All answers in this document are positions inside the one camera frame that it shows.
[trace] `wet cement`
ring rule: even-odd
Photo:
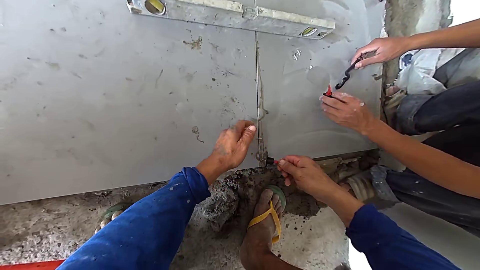
[[[370,152],[318,163],[339,181],[375,162]],[[106,209],[135,202],[164,184],[0,206],[0,265],[64,259],[93,235]],[[334,269],[347,262],[348,241],[336,214],[294,186],[286,187],[275,168],[254,168],[229,173],[210,187],[212,197],[195,208],[170,268],[242,269],[239,247],[256,201],[269,184],[280,186],[287,198],[284,233],[274,252],[305,269]]]

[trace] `yellow flip-flop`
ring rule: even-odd
[[[286,199],[285,199],[285,194],[283,194],[283,191],[276,185],[269,185],[267,186],[267,188],[272,190],[273,194],[278,195],[278,199],[280,200],[280,203],[282,204],[283,209],[285,209]],[[266,217],[268,217],[269,214],[272,214],[273,221],[275,222],[276,231],[278,232],[278,235],[272,238],[272,243],[276,243],[280,240],[280,235],[282,233],[282,226],[280,225],[280,219],[278,219],[278,215],[276,214],[276,211],[273,208],[272,200],[270,200],[269,203],[270,203],[270,209],[267,210],[265,213],[261,214],[260,216],[253,218],[248,224],[248,228],[266,219]]]

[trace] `dirty hand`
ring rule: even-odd
[[[377,120],[365,103],[347,93],[335,92],[334,98],[322,96],[322,109],[332,121],[367,136]]]
[[[256,130],[252,121],[240,120],[220,133],[212,154],[196,167],[209,184],[243,162]]]
[[[285,185],[294,182],[299,189],[319,201],[340,188],[315,161],[306,156],[286,156],[278,161],[278,170],[285,177]]]
[[[372,51],[375,52],[375,56],[361,60],[355,65],[355,69],[392,60],[409,51],[408,44],[407,37],[376,38],[366,46],[357,50],[352,58],[352,64],[358,59],[358,57],[360,57],[360,55]]]

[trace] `blue sleeve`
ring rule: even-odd
[[[58,269],[165,269],[183,239],[198,203],[210,196],[196,168],[139,200],[66,259]]]
[[[460,270],[445,257],[420,243],[373,205],[353,217],[347,236],[367,257],[372,270]]]

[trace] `white plastic bag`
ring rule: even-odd
[[[431,95],[446,90],[433,78],[441,49],[422,49],[406,52],[400,57],[400,71],[395,83],[408,94]]]

